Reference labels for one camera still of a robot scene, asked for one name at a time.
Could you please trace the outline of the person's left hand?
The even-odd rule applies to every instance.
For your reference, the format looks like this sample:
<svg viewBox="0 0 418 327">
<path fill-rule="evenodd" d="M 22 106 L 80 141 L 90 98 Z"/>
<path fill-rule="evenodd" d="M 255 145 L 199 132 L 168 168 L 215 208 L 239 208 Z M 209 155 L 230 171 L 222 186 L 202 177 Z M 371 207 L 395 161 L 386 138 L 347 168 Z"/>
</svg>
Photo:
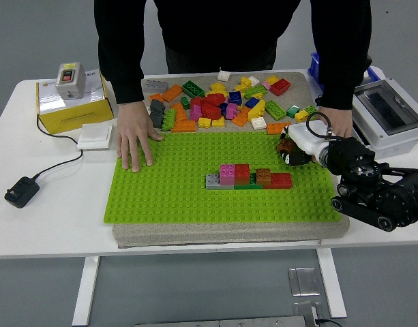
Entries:
<svg viewBox="0 0 418 327">
<path fill-rule="evenodd" d="M 321 106 L 319 112 L 324 114 L 331 123 L 335 136 L 349 138 L 353 131 L 353 118 L 351 110 L 338 110 Z"/>
</svg>

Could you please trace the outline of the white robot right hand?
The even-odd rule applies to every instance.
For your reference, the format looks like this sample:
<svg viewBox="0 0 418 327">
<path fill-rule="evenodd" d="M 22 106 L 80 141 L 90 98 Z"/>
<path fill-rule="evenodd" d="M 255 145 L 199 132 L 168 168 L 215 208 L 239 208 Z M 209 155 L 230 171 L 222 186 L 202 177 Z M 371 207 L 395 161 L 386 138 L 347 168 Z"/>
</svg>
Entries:
<svg viewBox="0 0 418 327">
<path fill-rule="evenodd" d="M 296 123 L 284 128 L 280 139 L 287 140 L 297 150 L 279 150 L 284 162 L 289 166 L 300 166 L 312 161 L 312 157 L 324 168 L 327 167 L 329 141 L 327 126 L 321 120 Z"/>
</svg>

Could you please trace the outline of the person's right hand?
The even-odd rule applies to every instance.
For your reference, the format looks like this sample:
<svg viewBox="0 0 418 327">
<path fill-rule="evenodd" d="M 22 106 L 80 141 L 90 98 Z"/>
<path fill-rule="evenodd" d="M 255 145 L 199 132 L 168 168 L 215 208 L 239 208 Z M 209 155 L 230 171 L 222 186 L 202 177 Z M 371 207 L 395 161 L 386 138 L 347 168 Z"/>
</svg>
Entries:
<svg viewBox="0 0 418 327">
<path fill-rule="evenodd" d="M 117 116 L 117 157 L 122 168 L 132 166 L 133 172 L 140 168 L 138 146 L 141 146 L 148 166 L 153 163 L 148 139 L 161 141 L 163 137 L 154 129 L 144 102 L 119 104 Z"/>
</svg>

